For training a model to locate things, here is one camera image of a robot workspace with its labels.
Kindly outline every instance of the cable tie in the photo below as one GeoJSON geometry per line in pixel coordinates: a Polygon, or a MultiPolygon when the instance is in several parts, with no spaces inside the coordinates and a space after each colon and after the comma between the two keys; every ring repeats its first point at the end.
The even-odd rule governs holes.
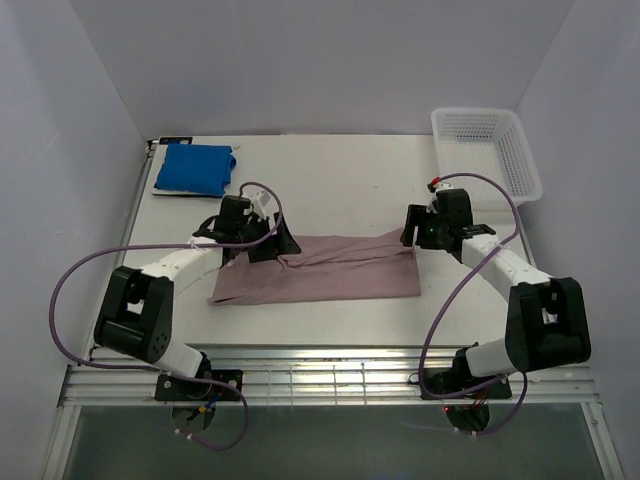
{"type": "Polygon", "coordinates": [[[196,244],[196,238],[195,237],[191,237],[189,239],[189,245],[191,245],[191,248],[199,251],[200,253],[204,253],[204,249],[200,248],[197,244],[196,244]]]}

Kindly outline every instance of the metal frame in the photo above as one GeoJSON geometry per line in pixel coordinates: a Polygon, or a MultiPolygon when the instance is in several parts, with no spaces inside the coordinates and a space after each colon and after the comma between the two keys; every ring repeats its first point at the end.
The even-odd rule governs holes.
{"type": "MultiPolygon", "coordinates": [[[[130,238],[156,146],[157,141],[149,143],[123,229],[123,244],[130,238]]],[[[521,241],[528,260],[533,263],[524,232],[521,241]]],[[[115,265],[122,263],[123,256],[116,258],[115,265]]],[[[87,348],[87,353],[97,361],[136,364],[135,360],[108,349],[95,348],[92,339],[87,348]]],[[[210,345],[199,348],[212,358],[215,368],[240,368],[244,371],[243,391],[252,407],[442,403],[421,400],[418,387],[408,382],[410,375],[417,371],[419,348],[214,348],[210,345]]],[[[426,365],[448,366],[456,350],[456,347],[432,348],[426,365]]],[[[96,371],[70,367],[60,396],[56,429],[42,478],[62,478],[82,406],[166,406],[167,403],[153,400],[156,378],[157,374],[146,371],[96,371]]],[[[515,374],[510,382],[514,397],[492,403],[515,403],[522,390],[522,380],[515,374]]],[[[623,478],[587,365],[530,374],[525,402],[581,404],[605,478],[623,478]]],[[[235,408],[236,405],[224,404],[224,407],[235,408]]]]}

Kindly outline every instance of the white table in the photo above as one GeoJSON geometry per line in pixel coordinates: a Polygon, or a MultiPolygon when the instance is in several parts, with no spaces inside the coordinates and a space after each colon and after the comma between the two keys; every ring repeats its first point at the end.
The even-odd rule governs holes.
{"type": "MultiPolygon", "coordinates": [[[[299,235],[379,235],[402,227],[410,203],[424,204],[438,174],[431,136],[287,135],[195,137],[194,144],[231,145],[238,166],[227,193],[255,180],[281,198],[287,224],[299,235]]],[[[154,197],[151,189],[166,146],[158,146],[130,243],[185,242],[220,200],[154,197]]],[[[504,237],[514,228],[508,211],[476,212],[504,237]]],[[[511,248],[525,256],[523,242],[511,248]]],[[[133,267],[167,252],[130,252],[133,267]]],[[[216,273],[178,297],[174,335],[198,345],[417,346],[438,309],[468,269],[444,252],[418,250],[422,296],[264,306],[217,306],[206,299],[216,273]]],[[[458,297],[434,345],[460,346],[504,335],[507,305],[478,277],[458,297]]]]}

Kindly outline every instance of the glass panel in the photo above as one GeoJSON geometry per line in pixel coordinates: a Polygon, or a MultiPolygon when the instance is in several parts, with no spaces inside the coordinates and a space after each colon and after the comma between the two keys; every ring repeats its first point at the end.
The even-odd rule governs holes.
{"type": "MultiPolygon", "coordinates": [[[[491,406],[492,416],[511,406],[491,406]]],[[[219,408],[204,436],[224,442],[240,408],[219,408]]],[[[168,407],[84,407],[65,478],[603,478],[579,405],[525,405],[502,431],[472,440],[438,406],[252,408],[240,445],[217,453],[173,433],[168,407]]]]}

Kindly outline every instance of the wire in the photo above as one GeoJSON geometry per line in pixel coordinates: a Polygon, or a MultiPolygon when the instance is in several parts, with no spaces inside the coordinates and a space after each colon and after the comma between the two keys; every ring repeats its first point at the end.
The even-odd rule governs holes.
{"type": "MultiPolygon", "coordinates": [[[[429,391],[427,389],[426,385],[425,385],[425,367],[424,367],[424,363],[425,363],[425,360],[427,358],[427,351],[429,350],[429,347],[431,346],[431,341],[433,340],[433,336],[436,333],[436,329],[438,328],[438,325],[440,325],[440,322],[442,321],[442,318],[444,317],[445,313],[447,313],[447,310],[449,309],[449,307],[451,306],[453,301],[456,299],[458,294],[462,291],[462,289],[465,287],[465,285],[467,285],[467,283],[469,283],[471,281],[471,279],[473,277],[475,277],[480,272],[480,270],[482,270],[482,268],[487,263],[489,263],[489,261],[495,255],[497,255],[497,253],[507,243],[509,243],[514,238],[518,237],[520,235],[520,232],[522,231],[522,219],[520,218],[520,213],[518,212],[518,207],[516,207],[516,204],[513,203],[513,200],[511,199],[511,197],[509,196],[507,191],[504,188],[502,188],[502,186],[500,186],[498,183],[496,183],[493,180],[491,180],[490,178],[487,178],[487,177],[485,177],[483,175],[479,175],[477,173],[469,173],[469,172],[452,173],[450,175],[445,175],[443,177],[434,179],[432,181],[432,184],[435,184],[436,182],[441,182],[441,181],[444,181],[444,180],[448,180],[450,178],[457,178],[457,177],[477,178],[477,179],[480,179],[480,180],[482,180],[484,182],[487,182],[487,183],[493,185],[502,194],[502,196],[507,200],[507,202],[509,204],[509,207],[511,208],[511,213],[513,214],[513,219],[514,219],[514,222],[515,222],[515,228],[514,228],[514,231],[513,231],[513,233],[511,235],[506,237],[504,240],[501,240],[500,243],[493,250],[491,250],[480,261],[480,263],[478,263],[478,265],[476,265],[473,269],[471,269],[471,271],[462,279],[462,281],[460,281],[460,283],[456,286],[456,288],[453,289],[453,291],[449,294],[449,296],[445,300],[444,304],[440,308],[440,311],[436,315],[436,318],[434,319],[433,324],[429,328],[429,331],[427,333],[427,338],[425,338],[424,345],[422,346],[422,352],[420,353],[420,363],[418,365],[418,383],[420,384],[421,391],[425,392],[427,395],[429,395],[432,398],[441,399],[441,400],[452,399],[452,398],[460,398],[460,397],[462,397],[464,395],[477,392],[477,391],[482,390],[484,388],[488,388],[489,386],[491,386],[491,385],[493,385],[495,383],[501,382],[504,379],[506,379],[505,375],[498,375],[498,376],[496,376],[496,377],[494,377],[494,378],[492,378],[490,380],[482,382],[482,383],[480,383],[480,384],[478,384],[478,385],[476,385],[474,387],[471,387],[471,388],[464,388],[464,389],[462,389],[462,390],[460,390],[458,392],[453,392],[453,393],[437,394],[437,393],[429,391]]],[[[477,432],[475,434],[477,434],[477,435],[486,435],[486,434],[495,432],[495,431],[499,430],[500,428],[504,427],[514,417],[514,415],[518,412],[518,410],[522,406],[522,402],[524,401],[524,397],[525,397],[525,395],[527,393],[527,375],[525,373],[523,373],[522,377],[523,377],[524,387],[522,389],[522,393],[520,394],[520,398],[516,402],[513,410],[511,412],[509,412],[508,415],[506,415],[500,422],[498,422],[493,427],[487,428],[486,430],[483,430],[482,432],[477,432]]],[[[473,432],[468,432],[468,431],[462,431],[462,432],[470,434],[470,435],[474,434],[473,432]]]]}
{"type": "Polygon", "coordinates": [[[216,395],[215,397],[213,397],[211,400],[209,400],[207,403],[204,404],[205,408],[210,408],[211,405],[213,405],[214,403],[216,403],[218,400],[220,400],[220,394],[216,395]]]}
{"type": "MultiPolygon", "coordinates": [[[[56,328],[56,304],[58,302],[58,297],[60,295],[60,291],[62,290],[62,286],[65,284],[65,282],[69,279],[69,277],[78,269],[80,268],[82,265],[84,265],[87,262],[90,262],[91,260],[94,260],[96,258],[102,257],[104,255],[109,255],[112,253],[117,253],[117,252],[127,252],[127,251],[134,251],[134,250],[163,250],[163,249],[189,249],[189,248],[251,248],[251,247],[255,247],[256,245],[261,244],[262,242],[264,242],[265,240],[267,240],[269,237],[271,237],[271,235],[273,235],[276,230],[280,227],[280,225],[282,224],[282,218],[283,218],[283,214],[282,214],[282,203],[280,202],[280,198],[275,194],[275,192],[273,190],[271,190],[269,187],[267,187],[266,185],[263,185],[262,183],[259,182],[246,182],[243,183],[242,185],[240,185],[240,195],[242,195],[244,189],[248,186],[255,186],[258,188],[262,188],[263,190],[266,190],[272,197],[273,199],[276,201],[276,203],[278,204],[278,210],[280,212],[280,215],[278,215],[278,219],[276,220],[273,228],[271,228],[271,230],[269,230],[269,232],[267,232],[265,235],[263,235],[262,237],[260,237],[258,240],[255,240],[253,242],[248,242],[248,243],[203,243],[203,244],[189,244],[189,243],[163,243],[163,244],[145,244],[145,245],[123,245],[120,247],[111,247],[111,248],[105,248],[103,250],[99,250],[97,252],[94,252],[90,255],[87,255],[84,258],[81,258],[80,260],[78,260],[76,263],[74,263],[71,267],[69,267],[69,269],[64,272],[62,274],[62,276],[60,277],[60,279],[58,280],[58,282],[56,283],[56,286],[53,289],[53,292],[51,294],[51,300],[49,301],[49,333],[51,334],[51,338],[53,339],[53,343],[55,343],[56,347],[58,348],[58,350],[60,350],[60,352],[67,357],[69,360],[71,360],[72,362],[75,362],[79,365],[83,365],[85,367],[92,367],[92,368],[99,368],[99,369],[103,369],[103,370],[145,370],[145,371],[150,371],[150,372],[159,372],[160,370],[152,367],[152,366],[144,366],[144,365],[110,365],[107,363],[98,363],[98,362],[93,362],[91,360],[85,360],[77,355],[75,355],[74,353],[72,353],[71,351],[69,351],[62,343],[62,341],[60,340],[60,336],[58,334],[57,328],[56,328]]],[[[242,402],[243,408],[244,408],[244,423],[242,426],[242,430],[240,431],[240,433],[238,434],[238,436],[230,443],[228,443],[227,445],[215,445],[211,442],[208,442],[206,440],[200,440],[197,439],[195,436],[191,436],[190,438],[192,438],[193,440],[197,441],[198,443],[201,443],[213,450],[217,450],[217,451],[225,451],[225,450],[229,450],[231,448],[233,448],[234,446],[236,446],[245,436],[245,434],[247,433],[247,429],[249,427],[249,406],[247,404],[247,399],[244,397],[244,395],[242,394],[242,392],[240,392],[240,390],[238,390],[235,387],[232,387],[231,385],[224,383],[224,382],[218,382],[217,380],[205,380],[205,379],[200,379],[200,378],[191,378],[191,377],[185,377],[183,375],[178,375],[175,373],[170,373],[172,377],[179,379],[179,380],[184,380],[187,382],[192,382],[192,383],[202,383],[202,384],[206,384],[206,385],[213,385],[216,387],[221,387],[221,388],[226,388],[227,390],[230,390],[231,392],[233,392],[234,394],[238,395],[240,397],[240,401],[242,402]]]]}

